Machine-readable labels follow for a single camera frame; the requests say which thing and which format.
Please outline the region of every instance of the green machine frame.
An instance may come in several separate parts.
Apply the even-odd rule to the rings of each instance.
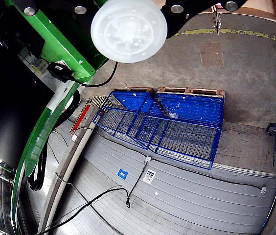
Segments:
[[[4,2],[7,6],[13,5],[12,0],[4,0]],[[106,0],[96,0],[96,3],[100,7],[105,2]],[[45,40],[41,53],[43,59],[46,59],[48,62],[64,60],[72,69],[74,77],[78,81],[88,85],[92,84],[92,77],[107,61],[107,58],[96,50],[90,35],[86,34],[71,19],[56,18],[56,16],[49,19],[41,10],[34,16],[26,16],[21,11],[20,13]],[[67,20],[66,24],[70,24],[70,26],[59,30],[55,26],[55,21],[60,20]],[[15,174],[11,196],[11,223],[16,235],[19,234],[16,217],[18,189],[21,182],[22,169],[24,167],[26,177],[33,173],[42,148],[55,122],[78,86],[77,83],[73,84],[67,96],[60,102],[54,112],[47,107],[44,109],[27,141]]]

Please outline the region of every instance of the round led lamp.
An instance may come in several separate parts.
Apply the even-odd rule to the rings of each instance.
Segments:
[[[151,0],[108,0],[91,24],[91,38],[98,51],[122,63],[153,56],[166,36],[165,17]]]

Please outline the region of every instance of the blue metal cage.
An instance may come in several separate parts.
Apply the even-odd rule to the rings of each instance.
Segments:
[[[111,92],[93,122],[112,136],[147,149],[135,136],[152,100],[150,92]]]
[[[224,98],[157,93],[135,139],[157,154],[211,169],[223,115]]]

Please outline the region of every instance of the yellow floor marking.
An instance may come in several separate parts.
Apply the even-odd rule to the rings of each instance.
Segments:
[[[216,33],[216,30],[212,29],[212,28],[187,30],[185,32],[175,34],[174,37],[177,37],[177,36],[180,36],[180,35],[204,34],[204,33]],[[268,38],[268,39],[276,41],[276,36],[269,36],[265,33],[253,32],[253,31],[249,31],[249,30],[232,30],[232,29],[222,28],[220,30],[220,33],[234,33],[234,34],[253,35],[253,36]]]

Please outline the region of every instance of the metal screw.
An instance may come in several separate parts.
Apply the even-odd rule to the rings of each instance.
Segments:
[[[235,11],[238,9],[238,4],[235,3],[234,1],[228,1],[225,4],[225,9],[228,11]]]
[[[173,12],[173,13],[176,13],[176,14],[178,14],[178,13],[182,13],[183,11],[184,11],[184,8],[182,7],[182,6],[180,6],[180,5],[173,5],[172,7],[171,7],[171,11]]]
[[[74,11],[78,15],[83,15],[87,12],[87,8],[85,8],[84,6],[77,6],[77,7],[75,7]]]
[[[33,7],[29,6],[24,9],[24,14],[27,16],[33,16],[35,15],[35,13],[36,13],[36,10]]]

